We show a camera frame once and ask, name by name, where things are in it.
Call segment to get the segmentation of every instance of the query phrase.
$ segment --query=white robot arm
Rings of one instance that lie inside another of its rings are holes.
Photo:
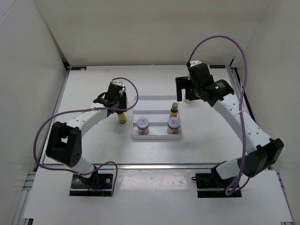
[[[82,137],[110,114],[122,114],[127,109],[127,95],[122,82],[111,82],[107,92],[100,94],[89,108],[95,109],[102,106],[103,109],[83,112],[67,122],[55,122],[51,128],[46,155],[80,174],[93,171],[95,167],[82,157]],[[82,175],[82,182],[93,186],[97,175],[97,172]]]
[[[177,77],[177,101],[182,101],[181,90],[185,89],[189,101],[201,99],[208,102],[228,122],[242,141],[239,100],[225,80],[214,82],[208,66],[204,63],[188,65],[189,76]],[[254,177],[274,164],[283,148],[278,138],[272,140],[244,111],[242,111],[246,131],[246,152],[243,174]],[[241,158],[222,162],[211,172],[219,183],[228,184],[240,172]]]

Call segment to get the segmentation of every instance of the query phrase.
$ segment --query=jar lid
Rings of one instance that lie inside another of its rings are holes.
[[[143,130],[143,129],[147,129],[147,127],[149,126],[149,121],[147,118],[141,117],[137,120],[136,124],[138,128]]]
[[[177,117],[171,117],[169,119],[168,126],[172,129],[177,129],[180,126],[180,119]]]

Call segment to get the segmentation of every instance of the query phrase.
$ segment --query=black mounting plate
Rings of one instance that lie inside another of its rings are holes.
[[[196,173],[198,198],[236,198],[242,197],[240,191],[234,192],[231,196],[225,195],[226,185],[217,185],[211,173]]]
[[[90,187],[87,187],[80,181],[80,176],[73,174],[71,187],[70,187],[70,196],[111,196],[113,188],[113,174],[112,173],[99,173],[100,183],[102,187],[96,190],[89,190]]]

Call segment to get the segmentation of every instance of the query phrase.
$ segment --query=small bottle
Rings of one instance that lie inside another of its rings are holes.
[[[136,125],[140,135],[147,135],[149,133],[149,121],[147,118],[139,118],[136,122]]]
[[[180,119],[177,117],[171,117],[168,122],[167,132],[170,135],[177,135],[179,133]]]
[[[118,120],[120,123],[125,123],[126,122],[126,116],[125,113],[122,112],[122,114],[117,114],[118,115]]]
[[[177,117],[177,114],[178,114],[178,103],[177,103],[177,102],[174,102],[174,103],[172,104],[170,117]]]

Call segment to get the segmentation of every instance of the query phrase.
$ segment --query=plastic tray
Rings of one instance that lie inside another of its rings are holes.
[[[170,109],[173,102],[177,102],[176,95],[139,96],[139,101],[133,108],[132,138],[139,140],[180,139],[182,137],[182,121],[180,121],[177,135],[170,135],[167,132]],[[147,135],[138,133],[136,121],[140,117],[146,117],[149,120],[149,133]]]

